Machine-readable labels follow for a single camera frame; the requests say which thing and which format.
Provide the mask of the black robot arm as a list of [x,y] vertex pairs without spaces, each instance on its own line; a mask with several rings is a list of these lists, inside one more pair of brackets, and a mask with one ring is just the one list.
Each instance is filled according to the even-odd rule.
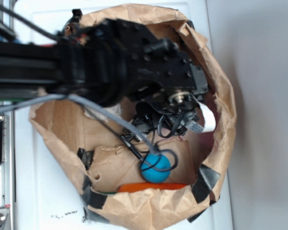
[[149,105],[145,116],[157,111],[170,135],[214,130],[214,116],[203,104],[204,71],[170,39],[110,19],[54,39],[49,46],[20,44],[0,22],[0,100],[32,100],[44,90],[53,98],[76,94],[103,108],[128,97]]

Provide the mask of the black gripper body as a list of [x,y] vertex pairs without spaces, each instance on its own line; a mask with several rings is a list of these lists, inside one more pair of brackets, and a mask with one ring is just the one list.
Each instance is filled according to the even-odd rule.
[[144,25],[124,25],[126,54],[126,95],[136,101],[132,125],[142,134],[157,133],[162,138],[183,136],[188,130],[208,132],[200,124],[204,118],[208,84],[201,66],[193,64],[185,52],[169,38],[156,38]]

